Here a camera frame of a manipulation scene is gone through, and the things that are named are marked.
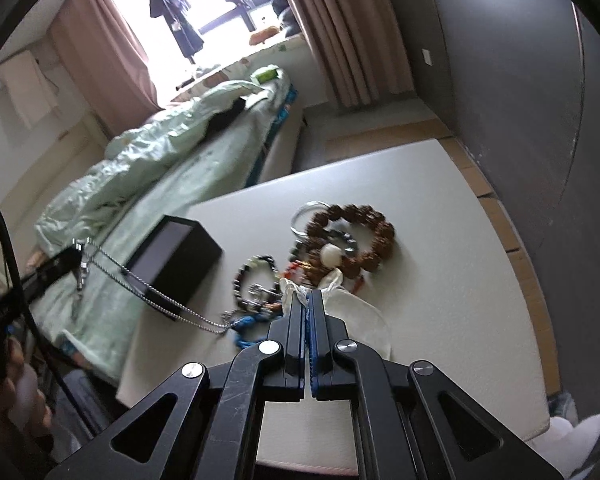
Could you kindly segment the left hand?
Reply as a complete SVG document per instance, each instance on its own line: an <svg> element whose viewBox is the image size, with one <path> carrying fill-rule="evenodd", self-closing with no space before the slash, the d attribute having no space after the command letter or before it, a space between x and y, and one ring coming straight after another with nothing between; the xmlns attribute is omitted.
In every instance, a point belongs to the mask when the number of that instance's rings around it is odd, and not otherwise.
<svg viewBox="0 0 600 480"><path fill-rule="evenodd" d="M19 341L8 338L6 349L6 378L0 385L0 447L12 457L42 454L42 443L52 429L52 410Z"/></svg>

